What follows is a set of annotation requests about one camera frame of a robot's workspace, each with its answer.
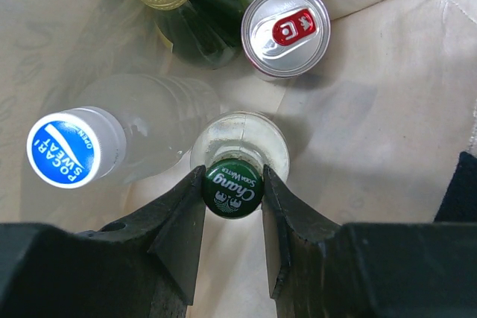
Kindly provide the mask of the clear water bottle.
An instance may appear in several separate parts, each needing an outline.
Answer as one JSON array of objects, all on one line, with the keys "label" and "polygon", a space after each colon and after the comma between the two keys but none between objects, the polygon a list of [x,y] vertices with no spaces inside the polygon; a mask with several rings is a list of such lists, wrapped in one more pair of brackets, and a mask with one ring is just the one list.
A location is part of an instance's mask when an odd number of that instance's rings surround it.
[{"label": "clear water bottle", "polygon": [[219,112],[218,96],[201,80],[113,75],[32,126],[28,162],[56,188],[82,188],[103,178],[134,182],[176,165]]}]

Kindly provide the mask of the clear Chang soda bottle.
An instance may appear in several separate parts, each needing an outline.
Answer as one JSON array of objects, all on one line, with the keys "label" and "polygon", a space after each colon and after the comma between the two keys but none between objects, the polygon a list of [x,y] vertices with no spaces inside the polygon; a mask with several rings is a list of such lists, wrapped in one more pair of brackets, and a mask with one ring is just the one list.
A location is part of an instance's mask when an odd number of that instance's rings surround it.
[{"label": "clear Chang soda bottle", "polygon": [[208,209],[238,219],[259,207],[266,165],[280,179],[288,179],[290,154],[285,136],[271,119],[235,111],[206,125],[192,147],[190,165],[206,167],[201,193]]}]

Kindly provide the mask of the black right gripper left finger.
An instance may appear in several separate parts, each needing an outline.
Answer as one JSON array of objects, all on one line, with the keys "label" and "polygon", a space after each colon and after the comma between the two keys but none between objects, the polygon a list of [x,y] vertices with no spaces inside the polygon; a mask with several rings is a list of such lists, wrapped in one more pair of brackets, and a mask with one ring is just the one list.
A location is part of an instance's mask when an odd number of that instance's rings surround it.
[{"label": "black right gripper left finger", "polygon": [[206,167],[192,169],[170,191],[98,231],[79,236],[108,241],[152,258],[186,305],[194,301],[205,204],[201,185]]}]

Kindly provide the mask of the green gold-capped glass bottle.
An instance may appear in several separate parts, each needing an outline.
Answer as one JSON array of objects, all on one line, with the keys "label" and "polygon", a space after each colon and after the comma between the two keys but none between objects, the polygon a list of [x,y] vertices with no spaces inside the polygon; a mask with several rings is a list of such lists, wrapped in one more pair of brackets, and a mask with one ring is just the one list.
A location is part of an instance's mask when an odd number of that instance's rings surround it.
[{"label": "green gold-capped glass bottle", "polygon": [[202,69],[219,69],[241,52],[242,0],[141,0],[171,53]]}]

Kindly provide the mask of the beige canvas tote bag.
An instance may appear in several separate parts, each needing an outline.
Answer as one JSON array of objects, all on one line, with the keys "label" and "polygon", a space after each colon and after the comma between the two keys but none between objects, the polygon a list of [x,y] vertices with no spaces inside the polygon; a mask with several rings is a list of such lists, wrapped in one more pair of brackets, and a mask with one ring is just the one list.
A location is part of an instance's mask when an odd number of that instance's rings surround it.
[{"label": "beige canvas tote bag", "polygon": [[307,74],[263,81],[245,57],[204,71],[173,57],[139,0],[1,0],[1,220],[100,229],[171,189],[170,170],[66,203],[25,158],[32,124],[115,73],[195,78],[223,111],[285,134],[288,187],[338,223],[429,222],[462,151],[476,150],[476,0],[323,0],[329,49]]}]

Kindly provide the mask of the red bull can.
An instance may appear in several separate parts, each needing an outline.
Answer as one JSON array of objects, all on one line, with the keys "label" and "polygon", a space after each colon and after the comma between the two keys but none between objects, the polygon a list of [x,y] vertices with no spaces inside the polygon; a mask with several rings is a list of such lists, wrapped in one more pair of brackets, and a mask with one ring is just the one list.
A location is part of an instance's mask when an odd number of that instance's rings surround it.
[{"label": "red bull can", "polygon": [[252,0],[241,21],[246,58],[265,81],[298,77],[329,45],[331,22],[322,0]]}]

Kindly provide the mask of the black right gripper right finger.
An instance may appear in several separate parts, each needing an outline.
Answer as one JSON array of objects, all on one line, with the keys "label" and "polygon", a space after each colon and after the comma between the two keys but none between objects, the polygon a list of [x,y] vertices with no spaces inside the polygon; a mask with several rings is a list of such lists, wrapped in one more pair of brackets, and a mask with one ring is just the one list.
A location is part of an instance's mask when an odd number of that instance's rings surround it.
[{"label": "black right gripper right finger", "polygon": [[264,167],[263,174],[268,285],[271,298],[279,299],[287,284],[306,286],[318,281],[325,240],[333,238],[341,226],[292,193],[270,166]]}]

